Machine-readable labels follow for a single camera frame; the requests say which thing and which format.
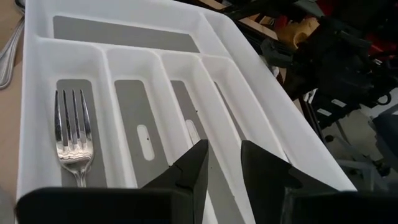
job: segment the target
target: fork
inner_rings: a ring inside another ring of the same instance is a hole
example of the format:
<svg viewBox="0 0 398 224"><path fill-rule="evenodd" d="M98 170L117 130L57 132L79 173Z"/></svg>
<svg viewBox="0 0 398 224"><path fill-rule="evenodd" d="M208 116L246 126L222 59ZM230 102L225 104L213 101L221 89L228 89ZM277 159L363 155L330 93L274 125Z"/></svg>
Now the fork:
<svg viewBox="0 0 398 224"><path fill-rule="evenodd" d="M80 130L78 108L76 103L75 91L72 90L73 98L73 121L75 131L72 132L70 117L67 106L67 95L63 90L63 103L65 105L65 118L67 124L67 138L65 144L62 134L62 122L60 113L60 103L58 100L58 90L55 92L55 140L57 155L61 166L71 172L77 181L78 187L86 187L86 173L94 159L93 141L91 137L90 118L88 116L85 96L80 90L81 105L83 108L83 128Z"/></svg>

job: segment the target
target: white plastic cutlery tray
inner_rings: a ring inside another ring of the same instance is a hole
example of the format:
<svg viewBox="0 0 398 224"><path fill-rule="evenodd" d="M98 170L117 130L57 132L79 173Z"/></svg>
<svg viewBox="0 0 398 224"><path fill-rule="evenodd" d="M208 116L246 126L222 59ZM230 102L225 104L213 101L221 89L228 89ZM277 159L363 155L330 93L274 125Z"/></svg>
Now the white plastic cutlery tray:
<svg viewBox="0 0 398 224"><path fill-rule="evenodd" d="M27 1L25 17L18 198L73 181L55 153L59 88L92 95L101 165L88 177L104 182L88 179L89 187L142 187L207 138L204 223L254 223L243 139L338 190L355 190L224 15L166 0L38 0Z"/></svg>

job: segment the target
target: wooden table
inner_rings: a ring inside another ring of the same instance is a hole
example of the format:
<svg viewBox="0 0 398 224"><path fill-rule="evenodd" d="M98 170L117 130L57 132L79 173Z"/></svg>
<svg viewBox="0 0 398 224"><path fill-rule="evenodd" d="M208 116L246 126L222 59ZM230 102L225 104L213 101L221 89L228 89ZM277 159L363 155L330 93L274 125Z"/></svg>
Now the wooden table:
<svg viewBox="0 0 398 224"><path fill-rule="evenodd" d="M0 0L0 49L9 40L20 18L13 0ZM18 45L11 85L0 91L0 187L13 199L16 197L21 118L22 40Z"/></svg>

